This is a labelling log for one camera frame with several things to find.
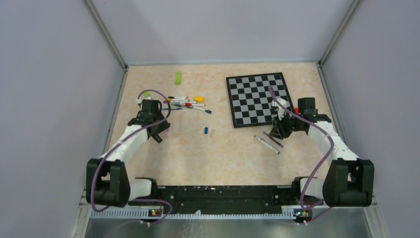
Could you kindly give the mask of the dark thin pen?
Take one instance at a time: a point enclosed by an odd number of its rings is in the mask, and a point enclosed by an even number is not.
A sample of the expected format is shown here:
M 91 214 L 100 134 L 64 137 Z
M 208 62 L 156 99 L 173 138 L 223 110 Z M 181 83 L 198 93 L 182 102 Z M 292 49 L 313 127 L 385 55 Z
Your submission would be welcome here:
M 280 142 L 278 142 L 273 136 L 271 136 L 270 134 L 268 134 L 267 132 L 263 132 L 263 134 L 265 135 L 265 136 L 267 136 L 270 140 L 272 140 L 275 144 L 277 144 L 278 146 L 280 146 L 281 148 L 283 148 L 284 146 L 280 143 Z

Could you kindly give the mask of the blue capped white marker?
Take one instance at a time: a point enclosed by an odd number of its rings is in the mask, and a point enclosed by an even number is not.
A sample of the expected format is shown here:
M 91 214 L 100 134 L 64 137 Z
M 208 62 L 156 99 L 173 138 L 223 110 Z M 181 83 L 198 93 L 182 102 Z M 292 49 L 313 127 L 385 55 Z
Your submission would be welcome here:
M 271 146 L 270 144 L 268 144 L 265 140 L 261 139 L 260 137 L 254 135 L 254 138 L 259 141 L 261 144 L 263 144 L 264 146 L 266 146 L 267 148 L 269 148 L 270 150 L 272 150 L 275 154 L 280 154 L 280 151 L 277 150 L 276 148 L 274 148 L 273 146 Z

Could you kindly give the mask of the blue black highlighter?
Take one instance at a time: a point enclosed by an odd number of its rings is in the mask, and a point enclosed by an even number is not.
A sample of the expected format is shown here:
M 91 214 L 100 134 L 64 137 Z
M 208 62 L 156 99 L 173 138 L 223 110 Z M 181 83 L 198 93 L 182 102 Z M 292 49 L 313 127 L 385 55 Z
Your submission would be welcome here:
M 154 139 L 157 143 L 161 143 L 161 142 L 162 142 L 162 138 L 161 138 L 158 134 L 154 134 L 154 135 L 153 135 L 153 139 Z

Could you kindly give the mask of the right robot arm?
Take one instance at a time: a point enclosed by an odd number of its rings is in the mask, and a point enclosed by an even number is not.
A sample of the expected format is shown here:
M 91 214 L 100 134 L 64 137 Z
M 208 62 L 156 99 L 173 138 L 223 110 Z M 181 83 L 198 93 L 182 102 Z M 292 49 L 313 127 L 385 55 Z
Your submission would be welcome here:
M 300 98 L 297 111 L 287 101 L 276 98 L 271 107 L 277 112 L 272 120 L 270 136 L 288 138 L 292 132 L 303 131 L 318 146 L 323 157 L 290 197 L 303 208 L 311 209 L 325 203 L 329 207 L 368 207 L 373 198 L 374 164 L 354 153 L 335 131 L 331 119 L 320 114 L 314 98 Z

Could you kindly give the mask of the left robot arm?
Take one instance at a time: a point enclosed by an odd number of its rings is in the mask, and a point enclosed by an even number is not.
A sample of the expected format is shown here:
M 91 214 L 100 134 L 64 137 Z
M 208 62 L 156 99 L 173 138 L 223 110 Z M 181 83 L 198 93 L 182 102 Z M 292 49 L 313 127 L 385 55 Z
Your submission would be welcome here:
M 162 103 L 150 98 L 140 104 L 117 142 L 100 158 L 90 159 L 86 166 L 86 200 L 91 206 L 124 207 L 140 198 L 147 205 L 158 201 L 159 192 L 154 178 L 137 178 L 130 182 L 126 164 L 140 146 L 152 138 L 161 143 L 159 134 L 170 127 L 162 113 Z

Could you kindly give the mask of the black capped marker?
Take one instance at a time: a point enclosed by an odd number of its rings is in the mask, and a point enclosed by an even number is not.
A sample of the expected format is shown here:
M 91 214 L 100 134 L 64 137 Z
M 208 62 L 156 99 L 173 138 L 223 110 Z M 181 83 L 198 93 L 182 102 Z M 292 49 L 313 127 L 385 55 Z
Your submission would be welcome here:
M 168 97 L 169 100 L 187 100 L 188 97 Z

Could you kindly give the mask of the black white chessboard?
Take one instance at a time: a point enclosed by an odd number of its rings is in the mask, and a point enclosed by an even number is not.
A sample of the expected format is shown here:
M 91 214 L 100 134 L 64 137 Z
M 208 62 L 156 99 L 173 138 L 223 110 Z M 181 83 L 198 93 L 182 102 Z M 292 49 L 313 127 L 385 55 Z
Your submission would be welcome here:
M 226 86 L 234 128 L 271 124 L 277 112 L 271 109 L 269 86 L 288 109 L 294 107 L 281 72 L 227 77 Z

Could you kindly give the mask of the green block far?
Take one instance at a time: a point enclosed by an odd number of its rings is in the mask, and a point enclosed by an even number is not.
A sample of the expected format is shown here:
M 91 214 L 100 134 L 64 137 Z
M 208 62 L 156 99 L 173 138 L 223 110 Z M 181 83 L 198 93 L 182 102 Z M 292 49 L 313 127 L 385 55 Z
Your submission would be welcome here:
M 175 85 L 180 85 L 182 80 L 182 74 L 181 72 L 176 72 L 175 75 Z

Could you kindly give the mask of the yellow block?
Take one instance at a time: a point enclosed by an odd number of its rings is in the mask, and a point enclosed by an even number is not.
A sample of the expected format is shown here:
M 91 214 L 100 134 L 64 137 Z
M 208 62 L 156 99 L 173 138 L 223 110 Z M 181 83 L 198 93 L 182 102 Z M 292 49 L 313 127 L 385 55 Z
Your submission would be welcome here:
M 196 101 L 196 102 L 203 102 L 204 101 L 204 98 L 203 97 L 196 96 L 196 97 L 193 98 L 193 100 Z

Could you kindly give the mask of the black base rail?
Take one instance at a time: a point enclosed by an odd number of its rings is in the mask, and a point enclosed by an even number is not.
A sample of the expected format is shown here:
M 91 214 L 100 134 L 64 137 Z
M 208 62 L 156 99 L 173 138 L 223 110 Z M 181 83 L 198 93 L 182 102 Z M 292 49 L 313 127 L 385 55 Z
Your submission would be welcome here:
M 300 191 L 294 185 L 159 186 L 152 194 L 129 205 L 157 205 L 172 214 L 260 215 L 280 214 L 298 206 Z

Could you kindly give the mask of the aluminium frame rail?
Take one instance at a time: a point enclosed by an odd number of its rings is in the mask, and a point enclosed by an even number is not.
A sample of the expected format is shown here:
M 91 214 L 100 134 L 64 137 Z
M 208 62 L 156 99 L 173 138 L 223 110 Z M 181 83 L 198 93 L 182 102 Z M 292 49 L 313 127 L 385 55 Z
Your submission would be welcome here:
M 92 211 L 92 218 L 108 218 L 108 219 L 138 219 L 148 222 L 157 221 L 161 218 L 166 219 L 270 219 L 270 220 L 286 220 L 295 223 L 306 223 L 314 220 L 315 215 L 311 210 L 305 211 L 300 205 L 286 206 L 286 209 L 280 214 L 260 214 L 260 215 L 204 215 L 201 211 L 193 214 L 172 214 L 172 207 L 168 209 L 157 205 L 129 205 L 125 207 L 110 207 L 102 212 Z

